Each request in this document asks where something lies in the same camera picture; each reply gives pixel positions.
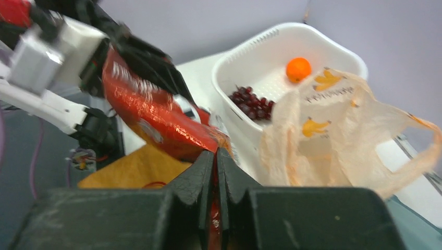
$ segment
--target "printed logo on bag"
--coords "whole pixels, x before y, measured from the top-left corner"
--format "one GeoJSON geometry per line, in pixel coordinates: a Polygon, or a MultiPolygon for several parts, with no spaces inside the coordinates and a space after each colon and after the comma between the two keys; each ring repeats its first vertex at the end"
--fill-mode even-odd
{"type": "Polygon", "coordinates": [[[158,130],[154,129],[152,125],[150,125],[146,120],[140,119],[140,122],[138,122],[138,124],[140,125],[144,133],[149,135],[156,143],[163,142],[163,137],[158,132],[158,130]]]}
{"type": "Polygon", "coordinates": [[[308,117],[307,121],[302,126],[302,134],[308,138],[314,136],[315,134],[325,134],[328,132],[325,128],[330,124],[331,121],[319,123],[313,121],[311,117],[308,117]]]}
{"type": "Polygon", "coordinates": [[[323,99],[327,99],[327,98],[331,98],[334,96],[340,96],[340,95],[346,95],[346,94],[351,94],[353,93],[354,88],[353,87],[342,87],[340,89],[337,90],[330,90],[324,93],[317,93],[315,95],[312,96],[308,96],[305,98],[305,100],[309,103],[312,103],[314,101],[318,102],[321,101],[323,99]]]}
{"type": "Polygon", "coordinates": [[[359,108],[359,105],[356,104],[353,100],[350,101],[350,105],[351,105],[353,108],[359,108]]]}
{"type": "Polygon", "coordinates": [[[344,77],[337,77],[334,76],[328,68],[324,69],[324,76],[317,76],[315,77],[315,81],[319,83],[319,85],[313,86],[313,89],[316,91],[324,91],[328,88],[333,87],[338,83],[342,78],[344,77]]]}
{"type": "Polygon", "coordinates": [[[126,67],[123,67],[116,61],[112,67],[112,77],[125,81],[126,84],[131,86],[135,92],[143,95],[159,90],[159,87],[154,85],[152,82],[138,77],[133,77],[126,67]]]}

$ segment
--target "red wire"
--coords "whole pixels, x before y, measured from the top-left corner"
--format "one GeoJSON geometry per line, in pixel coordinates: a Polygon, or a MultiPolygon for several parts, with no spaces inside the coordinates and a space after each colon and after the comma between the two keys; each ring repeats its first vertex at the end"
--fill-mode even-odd
{"type": "Polygon", "coordinates": [[[149,188],[149,187],[151,187],[151,186],[155,186],[155,185],[165,186],[166,183],[164,183],[164,182],[162,182],[162,181],[154,181],[154,182],[151,182],[151,183],[145,185],[143,188],[145,189],[145,188],[149,188]]]}
{"type": "Polygon", "coordinates": [[[95,161],[96,161],[97,163],[99,163],[100,161],[104,161],[104,160],[106,160],[107,158],[109,158],[109,156],[108,156],[108,155],[105,155],[105,156],[103,156],[103,157],[100,157],[100,158],[96,159],[95,161]]]}

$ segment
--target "orange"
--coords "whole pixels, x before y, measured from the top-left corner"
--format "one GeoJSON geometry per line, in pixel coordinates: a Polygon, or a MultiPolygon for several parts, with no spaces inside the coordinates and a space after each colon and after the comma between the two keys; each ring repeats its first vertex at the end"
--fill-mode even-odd
{"type": "Polygon", "coordinates": [[[290,82],[299,83],[312,73],[309,61],[302,57],[291,60],[286,67],[286,75],[290,82]]]}

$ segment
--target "yellow cloth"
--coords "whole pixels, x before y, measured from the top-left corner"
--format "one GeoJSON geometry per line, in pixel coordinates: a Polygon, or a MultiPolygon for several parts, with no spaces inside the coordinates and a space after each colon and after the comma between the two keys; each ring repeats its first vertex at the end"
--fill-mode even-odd
{"type": "Polygon", "coordinates": [[[180,162],[147,144],[78,183],[83,189],[140,189],[152,182],[169,183],[191,163],[180,162]]]}

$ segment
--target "floor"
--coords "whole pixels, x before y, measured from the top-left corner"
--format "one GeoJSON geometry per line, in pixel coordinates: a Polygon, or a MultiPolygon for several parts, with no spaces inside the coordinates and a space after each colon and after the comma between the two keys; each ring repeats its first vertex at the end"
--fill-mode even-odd
{"type": "MultiPolygon", "coordinates": [[[[71,96],[71,101],[88,104],[86,95],[71,96]]],[[[6,147],[0,168],[0,249],[6,249],[32,206],[29,165],[39,140],[40,121],[18,110],[4,114],[6,147]]],[[[38,195],[47,189],[66,186],[66,160],[69,150],[78,146],[48,122],[43,122],[44,138],[35,171],[38,195]]]]}

